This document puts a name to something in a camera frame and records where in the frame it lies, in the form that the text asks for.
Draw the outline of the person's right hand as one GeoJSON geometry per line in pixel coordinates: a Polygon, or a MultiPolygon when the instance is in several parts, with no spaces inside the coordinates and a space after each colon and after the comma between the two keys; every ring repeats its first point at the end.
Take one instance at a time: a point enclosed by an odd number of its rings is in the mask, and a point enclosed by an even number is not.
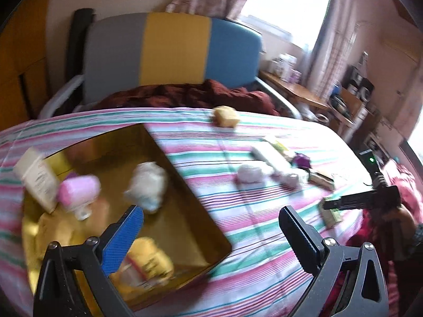
{"type": "Polygon", "coordinates": [[[404,205],[400,205],[383,214],[382,219],[385,222],[398,222],[402,235],[406,240],[411,240],[417,231],[417,222],[414,220],[412,213],[404,205]]]}

